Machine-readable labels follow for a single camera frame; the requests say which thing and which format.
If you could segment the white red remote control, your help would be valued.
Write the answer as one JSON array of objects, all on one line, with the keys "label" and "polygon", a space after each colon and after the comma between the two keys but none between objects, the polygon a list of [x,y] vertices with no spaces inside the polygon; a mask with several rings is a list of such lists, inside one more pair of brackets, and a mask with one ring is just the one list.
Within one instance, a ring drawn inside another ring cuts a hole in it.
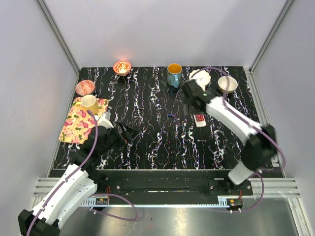
[{"label": "white red remote control", "polygon": [[193,119],[197,128],[206,126],[206,120],[203,114],[193,115]]}]

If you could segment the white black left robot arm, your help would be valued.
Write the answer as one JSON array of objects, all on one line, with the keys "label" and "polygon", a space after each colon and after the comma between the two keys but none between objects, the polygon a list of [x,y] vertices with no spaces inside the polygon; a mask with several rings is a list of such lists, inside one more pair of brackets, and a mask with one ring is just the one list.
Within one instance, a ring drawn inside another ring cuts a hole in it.
[{"label": "white black left robot arm", "polygon": [[112,196],[106,175],[97,170],[98,158],[113,147],[133,142],[139,131],[119,122],[117,127],[101,124],[91,129],[81,145],[82,153],[70,163],[56,185],[33,207],[18,215],[23,236],[58,236],[69,216],[86,200],[88,207],[105,208]]}]

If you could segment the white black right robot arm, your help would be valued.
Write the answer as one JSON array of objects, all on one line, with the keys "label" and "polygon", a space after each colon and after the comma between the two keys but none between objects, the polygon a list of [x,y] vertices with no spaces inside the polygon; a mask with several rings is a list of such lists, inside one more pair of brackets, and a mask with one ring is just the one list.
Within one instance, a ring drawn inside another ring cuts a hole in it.
[{"label": "white black right robot arm", "polygon": [[275,129],[271,125],[262,126],[228,104],[216,91],[204,91],[196,80],[182,85],[184,103],[188,111],[205,113],[223,123],[243,143],[241,160],[228,173],[224,190],[230,195],[241,190],[241,183],[273,158],[278,150]]}]

